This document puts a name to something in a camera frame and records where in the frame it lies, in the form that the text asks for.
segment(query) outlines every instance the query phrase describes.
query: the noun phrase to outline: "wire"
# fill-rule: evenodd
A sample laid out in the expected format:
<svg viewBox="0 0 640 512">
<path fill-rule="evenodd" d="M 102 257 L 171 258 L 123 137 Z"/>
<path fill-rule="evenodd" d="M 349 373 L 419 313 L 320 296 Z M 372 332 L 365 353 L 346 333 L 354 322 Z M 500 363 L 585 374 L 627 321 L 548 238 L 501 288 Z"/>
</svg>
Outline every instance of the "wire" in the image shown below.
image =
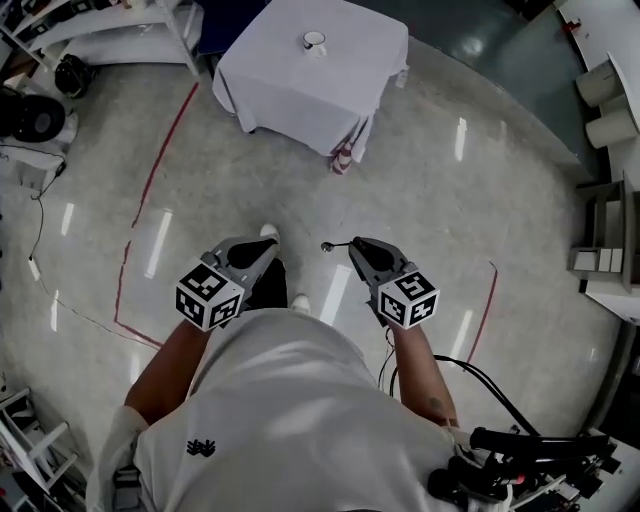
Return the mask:
<svg viewBox="0 0 640 512">
<path fill-rule="evenodd" d="M 384 369 L 387 366 L 387 363 L 389 362 L 389 359 L 391 359 L 391 356 L 393 356 L 393 354 L 396 351 L 396 347 L 393 343 L 391 343 L 391 340 L 389 339 L 389 333 L 391 332 L 391 328 L 387 327 L 387 330 L 384 333 L 384 337 L 387 340 L 387 350 L 384 353 L 384 363 L 382 365 L 382 368 L 380 368 L 380 373 L 378 374 L 378 389 L 384 389 Z"/>
<path fill-rule="evenodd" d="M 38 204 L 40 205 L 40 229 L 38 230 L 38 239 L 36 243 L 33 244 L 33 249 L 31 249 L 31 253 L 29 254 L 29 259 L 33 259 L 33 253 L 36 252 L 36 247 L 38 247 L 38 243 L 40 242 L 40 236 L 42 235 L 42 227 L 44 226 L 44 206 L 42 206 L 42 201 L 40 198 L 36 198 Z"/>
<path fill-rule="evenodd" d="M 42 206 L 42 201 L 40 200 L 40 198 L 44 195 L 44 193 L 47 190 L 49 190 L 49 187 L 53 185 L 53 182 L 60 177 L 60 175 L 63 173 L 66 167 L 67 167 L 67 162 L 64 160 L 64 158 L 62 158 L 62 163 L 56 169 L 56 174 L 53 177 L 53 179 L 49 182 L 49 184 L 43 190 L 41 190 L 37 196 L 31 196 L 32 201 L 38 201 L 38 203 L 40 204 L 40 229 L 38 229 L 38 239 L 36 240 L 36 243 L 33 244 L 33 249 L 31 249 L 31 253 L 29 254 L 29 260 L 33 259 L 33 253 L 36 252 L 36 247 L 38 247 L 38 243 L 40 243 L 40 237 L 42 236 L 42 228 L 44 227 L 44 206 Z"/>
<path fill-rule="evenodd" d="M 476 379 L 478 379 L 482 384 L 484 384 L 484 386 L 491 392 L 491 394 L 496 397 L 496 399 L 505 407 L 505 409 L 507 409 L 509 414 L 513 416 L 513 419 L 515 419 L 516 422 L 520 426 L 522 426 L 522 428 L 526 430 L 529 435 L 531 436 L 540 435 L 540 433 L 533 427 L 533 425 L 531 425 L 531 423 L 527 421 L 527 419 L 522 415 L 522 413 L 518 411 L 518 409 L 511 403 L 511 401 L 506 397 L 506 395 L 502 392 L 502 390 L 500 390 L 500 388 L 496 385 L 496 383 L 493 382 L 493 380 L 491 380 L 491 378 L 487 374 L 485 374 L 482 370 L 480 370 L 479 368 L 475 367 L 470 363 L 465 363 L 464 361 L 459 361 L 451 357 L 447 357 L 447 356 L 434 356 L 434 357 L 437 361 L 447 361 L 450 363 L 454 363 L 460 366 L 461 368 L 463 368 L 464 370 L 466 370 L 467 372 L 469 372 Z M 391 374 L 391 382 L 389 387 L 389 395 L 392 397 L 394 394 L 397 375 L 398 375 L 398 367 L 396 366 L 396 368 L 393 370 L 393 373 Z"/>
<path fill-rule="evenodd" d="M 66 159 L 64 158 L 64 156 L 58 155 L 56 153 L 49 153 L 48 151 L 42 151 L 40 149 L 32 149 L 32 148 L 28 148 L 28 147 L 25 147 L 25 146 L 15 146 L 13 144 L 0 144 L 0 148 L 24 149 L 25 151 L 31 151 L 33 153 L 40 153 L 41 155 L 55 156 L 56 158 L 59 158 L 61 160 L 60 166 L 58 167 L 58 169 L 60 169 L 60 167 L 62 165 L 66 165 L 66 163 L 67 163 Z"/>
<path fill-rule="evenodd" d="M 538 489 L 535 492 L 532 492 L 526 498 L 522 498 L 521 500 L 516 501 L 513 505 L 511 505 L 511 508 L 509 510 L 516 510 L 522 507 L 523 505 L 526 505 L 527 503 L 535 500 L 538 496 L 541 496 L 545 492 L 549 492 L 550 490 L 556 488 L 558 485 L 564 482 L 565 478 L 567 478 L 567 475 L 559 476 L 553 482 L 548 483 L 544 487 L 540 487 L 540 489 Z"/>
<path fill-rule="evenodd" d="M 396 377 L 398 376 L 398 367 L 396 366 L 391 373 L 391 382 L 389 383 L 389 395 L 393 398 L 393 390 L 396 385 Z"/>
<path fill-rule="evenodd" d="M 103 329 L 111 334 L 115 334 L 116 336 L 120 336 L 121 338 L 124 338 L 125 340 L 131 340 L 131 341 L 137 341 L 138 343 L 142 343 L 139 339 L 136 338 L 131 338 L 130 336 L 125 336 L 124 334 L 120 334 L 119 332 L 113 331 L 111 329 L 109 329 L 108 327 L 102 325 L 100 322 L 96 322 L 95 320 L 93 320 L 92 318 L 89 318 L 88 316 L 83 315 L 82 313 L 78 313 L 75 309 L 73 309 L 71 306 L 67 306 L 64 302 L 62 302 L 60 299 L 56 299 L 55 296 L 51 295 L 49 293 L 49 289 L 47 288 L 47 285 L 44 284 L 44 280 L 42 279 L 42 275 L 40 276 L 40 284 L 42 285 L 42 288 L 44 290 L 44 292 L 49 296 L 49 298 L 51 298 L 52 300 L 54 300 L 55 302 L 57 302 L 58 304 L 60 304 L 63 308 L 68 309 L 69 311 L 71 311 L 74 315 L 79 316 L 80 318 L 87 320 L 88 322 L 91 322 L 92 324 L 94 324 L 95 326 L 99 327 L 100 329 Z M 155 348 L 157 350 L 157 347 L 154 347 L 153 345 L 147 345 L 148 347 L 151 348 Z"/>
</svg>

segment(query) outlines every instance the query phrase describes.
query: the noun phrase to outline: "logo on shirt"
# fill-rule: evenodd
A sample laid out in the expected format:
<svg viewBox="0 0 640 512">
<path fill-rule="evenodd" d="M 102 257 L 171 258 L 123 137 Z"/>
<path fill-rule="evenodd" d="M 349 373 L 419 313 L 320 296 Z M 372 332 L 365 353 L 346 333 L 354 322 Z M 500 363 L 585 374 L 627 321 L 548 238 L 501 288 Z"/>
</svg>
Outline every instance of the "logo on shirt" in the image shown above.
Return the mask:
<svg viewBox="0 0 640 512">
<path fill-rule="evenodd" d="M 187 453 L 189 455 L 196 456 L 200 454 L 200 455 L 204 455 L 205 457 L 211 457 L 215 451 L 216 451 L 215 441 L 209 441 L 207 439 L 204 443 L 201 443 L 197 439 L 194 439 L 193 441 L 189 441 L 187 443 Z"/>
</svg>

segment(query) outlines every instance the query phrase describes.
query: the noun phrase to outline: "black bag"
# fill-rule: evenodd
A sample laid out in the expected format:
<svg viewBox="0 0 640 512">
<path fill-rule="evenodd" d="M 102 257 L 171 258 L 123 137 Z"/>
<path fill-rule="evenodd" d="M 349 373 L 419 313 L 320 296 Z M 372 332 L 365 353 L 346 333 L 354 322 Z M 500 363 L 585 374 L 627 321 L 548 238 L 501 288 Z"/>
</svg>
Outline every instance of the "black bag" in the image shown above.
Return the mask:
<svg viewBox="0 0 640 512">
<path fill-rule="evenodd" d="M 75 55 L 65 55 L 56 67 L 56 87 L 67 98 L 82 98 L 93 81 L 95 71 Z"/>
</svg>

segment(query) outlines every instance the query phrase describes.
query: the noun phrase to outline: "black cable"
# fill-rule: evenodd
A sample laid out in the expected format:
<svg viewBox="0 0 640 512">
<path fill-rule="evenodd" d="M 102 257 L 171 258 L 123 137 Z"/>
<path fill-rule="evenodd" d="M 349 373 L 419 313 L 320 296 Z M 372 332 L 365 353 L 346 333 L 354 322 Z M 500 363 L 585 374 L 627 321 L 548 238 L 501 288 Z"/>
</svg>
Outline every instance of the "black cable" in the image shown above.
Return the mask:
<svg viewBox="0 0 640 512">
<path fill-rule="evenodd" d="M 382 368 L 380 368 L 380 373 L 378 374 L 378 389 L 381 389 L 381 386 L 382 386 L 382 377 L 384 376 L 384 369 L 386 368 L 387 363 L 389 362 L 389 359 L 391 359 L 391 356 L 393 356 L 395 352 L 396 352 L 396 348 L 393 347 L 391 349 L 391 352 L 387 356 L 387 358 L 384 360 L 384 364 L 382 365 Z"/>
<path fill-rule="evenodd" d="M 393 369 L 393 373 L 391 374 L 391 382 L 389 383 L 389 395 L 391 395 L 391 398 L 393 398 L 393 389 L 395 388 L 395 385 L 396 385 L 397 376 L 398 376 L 398 367 L 396 366 Z"/>
<path fill-rule="evenodd" d="M 468 371 L 471 375 L 473 375 L 476 379 L 478 379 L 491 392 L 493 396 L 496 397 L 496 399 L 505 407 L 505 409 L 507 409 L 509 414 L 513 416 L 513 419 L 515 419 L 516 422 L 520 426 L 522 426 L 522 428 L 526 430 L 529 435 L 532 435 L 532 436 L 540 435 L 540 433 L 533 427 L 533 425 L 531 425 L 531 423 L 529 423 L 529 421 L 522 415 L 522 413 L 518 411 L 518 409 L 511 403 L 511 401 L 500 390 L 500 388 L 496 385 L 496 383 L 493 382 L 493 380 L 491 380 L 491 378 L 488 375 L 486 375 L 482 370 L 480 370 L 479 368 L 475 367 L 470 363 L 466 363 L 464 361 L 458 361 L 457 359 L 453 359 L 451 357 L 447 357 L 447 356 L 434 356 L 434 357 L 437 361 L 447 361 L 450 363 L 454 363 L 460 366 L 461 368 L 463 368 L 464 370 Z M 390 382 L 390 388 L 389 388 L 389 395 L 391 395 L 392 397 L 394 393 L 397 375 L 398 375 L 398 367 L 396 366 L 396 368 L 393 370 L 393 373 L 391 374 L 391 382 Z"/>
<path fill-rule="evenodd" d="M 26 151 L 33 151 L 34 153 L 40 153 L 41 155 L 55 156 L 60 158 L 62 160 L 62 163 L 60 165 L 62 165 L 63 163 L 66 163 L 64 156 L 58 155 L 56 153 L 49 153 L 48 151 L 42 151 L 40 149 L 32 149 L 26 146 L 14 146 L 13 144 L 0 144 L 0 148 L 13 148 L 13 149 L 24 149 Z"/>
<path fill-rule="evenodd" d="M 33 249 L 31 249 L 31 254 L 29 254 L 29 260 L 33 259 L 33 253 L 36 252 L 36 247 L 38 247 L 40 236 L 42 235 L 42 227 L 44 226 L 44 206 L 42 206 L 42 201 L 39 197 L 36 197 L 34 201 L 35 200 L 37 200 L 38 204 L 40 204 L 40 229 L 38 230 L 38 239 L 36 240 L 36 243 L 33 244 Z"/>
<path fill-rule="evenodd" d="M 49 296 L 50 299 L 54 300 L 55 302 L 57 302 L 58 304 L 60 304 L 63 308 L 71 311 L 74 315 L 83 318 L 84 320 L 87 320 L 88 322 L 91 322 L 92 324 L 94 324 L 96 327 L 99 327 L 100 329 L 103 329 L 111 334 L 114 334 L 116 336 L 120 336 L 121 338 L 124 338 L 125 340 L 131 340 L 131 341 L 136 341 L 138 343 L 142 343 L 143 345 L 146 345 L 147 347 L 151 347 L 157 350 L 156 347 L 152 346 L 152 345 L 148 345 L 147 343 L 143 343 L 141 342 L 139 339 L 136 338 L 132 338 L 130 336 L 125 336 L 124 334 L 120 334 L 117 331 L 113 331 L 111 329 L 109 329 L 108 327 L 102 325 L 100 322 L 96 322 L 95 320 L 93 320 L 92 318 L 89 318 L 88 316 L 83 315 L 82 313 L 79 313 L 78 311 L 76 311 L 75 309 L 73 309 L 71 306 L 67 306 L 64 302 L 62 302 L 60 299 L 56 299 L 55 295 L 51 295 L 51 293 L 49 293 L 49 289 L 47 288 L 47 285 L 44 284 L 44 279 L 42 278 L 42 276 L 40 276 L 40 284 L 42 285 L 42 289 L 44 290 L 44 292 Z"/>
<path fill-rule="evenodd" d="M 37 196 L 31 196 L 32 201 L 38 201 L 38 203 L 40 204 L 40 229 L 38 230 L 38 239 L 36 240 L 36 243 L 33 244 L 33 249 L 31 249 L 31 253 L 29 254 L 29 260 L 33 259 L 33 253 L 36 252 L 36 247 L 38 247 L 38 243 L 40 242 L 40 237 L 42 236 L 42 228 L 44 226 L 44 206 L 42 205 L 42 201 L 40 200 L 40 198 L 44 195 L 44 193 L 47 190 L 49 190 L 49 187 L 53 185 L 53 182 L 60 177 L 60 175 L 63 173 L 66 167 L 67 167 L 67 162 L 63 158 L 62 163 L 56 169 L 56 174 L 53 177 L 53 179 L 49 182 L 49 184 L 43 190 L 41 190 Z"/>
<path fill-rule="evenodd" d="M 387 327 L 387 330 L 384 333 L 384 337 L 387 340 L 387 350 L 384 353 L 384 363 L 382 365 L 382 368 L 380 368 L 380 373 L 378 374 L 378 389 L 384 389 L 384 369 L 387 366 L 387 363 L 389 362 L 389 359 L 391 359 L 391 356 L 395 353 L 396 351 L 396 347 L 393 343 L 391 343 L 391 340 L 389 339 L 389 333 L 391 332 L 391 328 Z"/>
</svg>

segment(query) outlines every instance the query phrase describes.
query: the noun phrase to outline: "white t-shirt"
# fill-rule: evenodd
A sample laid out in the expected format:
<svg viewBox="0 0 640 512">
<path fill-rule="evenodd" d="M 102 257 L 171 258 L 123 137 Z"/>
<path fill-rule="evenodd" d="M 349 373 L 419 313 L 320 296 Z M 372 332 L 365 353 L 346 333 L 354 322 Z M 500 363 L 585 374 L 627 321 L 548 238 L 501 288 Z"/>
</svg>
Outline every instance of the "white t-shirt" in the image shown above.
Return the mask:
<svg viewBox="0 0 640 512">
<path fill-rule="evenodd" d="M 429 474 L 453 455 L 447 433 L 379 391 L 358 349 L 289 310 L 216 330 L 191 396 L 149 427 L 120 408 L 87 490 L 111 510 L 113 474 L 140 471 L 157 511 L 453 511 Z"/>
</svg>

